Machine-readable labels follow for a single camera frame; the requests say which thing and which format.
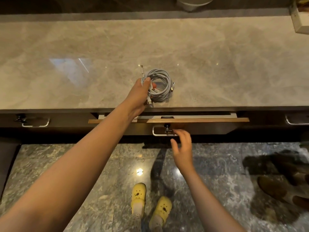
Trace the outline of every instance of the white box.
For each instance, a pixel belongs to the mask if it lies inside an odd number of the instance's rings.
[[[295,32],[309,34],[309,0],[297,0],[290,5]]]

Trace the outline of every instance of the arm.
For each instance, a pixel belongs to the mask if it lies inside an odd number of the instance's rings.
[[[62,231],[96,183],[134,117],[143,110],[150,80],[138,79],[123,103],[44,172],[0,218],[0,231]]]
[[[190,134],[184,130],[174,130],[174,132],[181,142],[179,149],[176,141],[171,139],[174,161],[189,186],[204,229],[210,232],[245,232],[245,229],[222,207],[196,173],[192,161]]]

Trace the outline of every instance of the shoe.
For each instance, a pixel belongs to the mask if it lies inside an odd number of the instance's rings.
[[[144,208],[145,208],[145,199],[146,199],[146,185],[144,183],[137,183],[134,185],[132,189],[132,199],[131,199],[131,208],[132,208],[132,214],[133,212],[133,205],[135,203],[142,203],[143,204],[143,210],[142,210],[142,217],[144,215]]]
[[[309,196],[306,196],[303,192],[298,191],[295,187],[270,180],[267,177],[258,177],[257,184],[265,194],[283,203],[295,205],[293,202],[294,196],[299,196],[305,199],[309,198]]]
[[[279,173],[283,174],[292,185],[308,185],[309,165],[294,164],[293,158],[279,154],[272,156],[271,161]]]
[[[168,215],[170,214],[171,212],[171,209],[172,209],[172,202],[171,200],[168,198],[168,197],[165,197],[165,196],[162,196],[158,203],[157,203],[157,207],[150,219],[150,222],[149,222],[149,228],[152,228],[153,227],[153,223],[154,222],[154,218],[155,218],[155,215],[158,215],[162,218],[163,220],[163,223],[161,224],[161,226],[164,226],[165,223],[166,223],[166,220],[168,218]]]

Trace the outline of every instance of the cable plug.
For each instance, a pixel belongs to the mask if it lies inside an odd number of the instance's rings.
[[[152,104],[152,100],[149,96],[147,96],[147,104]]]

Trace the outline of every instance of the hand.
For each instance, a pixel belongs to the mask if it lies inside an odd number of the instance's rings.
[[[144,109],[144,102],[148,96],[148,90],[150,87],[151,79],[149,77],[146,78],[144,84],[141,85],[141,78],[138,78],[135,82],[134,86],[130,90],[128,96],[124,100],[124,104],[129,106],[130,116],[132,119],[140,115]]]
[[[175,129],[174,133],[179,136],[181,142],[181,148],[179,149],[177,142],[174,139],[171,139],[173,158],[176,166],[182,175],[192,171],[194,172],[195,168],[192,160],[192,141],[190,134],[182,129]]]

